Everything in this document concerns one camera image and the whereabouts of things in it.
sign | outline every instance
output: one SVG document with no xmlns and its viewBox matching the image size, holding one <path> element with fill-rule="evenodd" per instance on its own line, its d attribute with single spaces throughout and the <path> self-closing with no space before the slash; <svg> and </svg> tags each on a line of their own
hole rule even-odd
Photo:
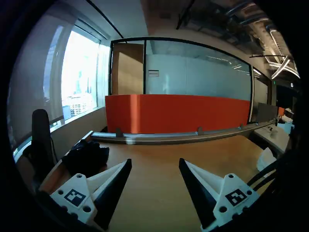
<svg viewBox="0 0 309 232">
<path fill-rule="evenodd" d="M 148 77 L 159 77 L 159 70 L 148 70 Z"/>
</svg>

gray partition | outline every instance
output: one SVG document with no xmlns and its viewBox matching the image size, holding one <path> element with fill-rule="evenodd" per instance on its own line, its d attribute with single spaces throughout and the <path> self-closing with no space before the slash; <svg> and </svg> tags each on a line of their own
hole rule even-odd
<svg viewBox="0 0 309 232">
<path fill-rule="evenodd" d="M 258 104 L 258 114 L 256 116 L 257 122 L 266 122 L 277 118 L 278 107 L 267 105 L 264 103 Z"/>
</svg>

cable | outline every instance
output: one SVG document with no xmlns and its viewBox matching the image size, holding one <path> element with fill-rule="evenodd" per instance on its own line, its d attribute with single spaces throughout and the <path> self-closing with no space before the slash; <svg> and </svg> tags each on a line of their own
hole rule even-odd
<svg viewBox="0 0 309 232">
<path fill-rule="evenodd" d="M 257 180 L 259 180 L 260 178 L 262 178 L 264 175 L 266 175 L 267 173 L 273 171 L 274 169 L 276 169 L 277 167 L 277 163 L 278 160 L 276 160 L 275 162 L 271 163 L 270 165 L 268 165 L 266 168 L 264 168 L 262 171 L 260 171 L 258 174 L 256 174 L 255 176 L 253 176 L 251 178 L 251 180 L 248 181 L 247 185 L 251 186 L 254 182 L 256 182 Z"/>
<path fill-rule="evenodd" d="M 276 177 L 276 172 L 271 173 L 268 177 L 266 177 L 264 180 L 262 180 L 260 183 L 258 183 L 253 190 L 257 191 L 260 187 L 267 184 L 269 181 L 273 180 Z"/>
<path fill-rule="evenodd" d="M 58 163 L 58 158 L 57 158 L 57 156 L 56 156 L 56 151 L 55 151 L 55 145 L 54 145 L 54 140 L 53 140 L 53 138 L 51 137 L 51 143 L 52 143 L 52 145 L 53 145 L 53 152 L 54 152 L 54 156 L 55 156 L 55 160 L 56 160 L 56 162 Z"/>
</svg>

white desk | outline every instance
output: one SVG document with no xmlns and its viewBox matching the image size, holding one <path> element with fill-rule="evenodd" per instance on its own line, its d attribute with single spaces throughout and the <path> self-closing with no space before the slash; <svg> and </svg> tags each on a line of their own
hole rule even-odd
<svg viewBox="0 0 309 232">
<path fill-rule="evenodd" d="M 274 136 L 270 136 L 270 129 L 278 131 Z M 256 135 L 266 140 L 270 145 L 277 148 L 280 152 L 284 153 L 289 141 L 289 135 L 284 131 L 284 129 L 277 127 L 275 125 L 269 125 L 254 131 Z"/>
</svg>

window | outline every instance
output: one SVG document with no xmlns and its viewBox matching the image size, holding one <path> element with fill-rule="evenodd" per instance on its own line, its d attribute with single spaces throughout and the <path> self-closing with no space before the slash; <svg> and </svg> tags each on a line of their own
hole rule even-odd
<svg viewBox="0 0 309 232">
<path fill-rule="evenodd" d="M 75 30 L 77 27 L 73 28 L 66 46 L 61 75 L 65 120 L 98 106 L 97 67 L 100 41 L 94 42 Z"/>
</svg>

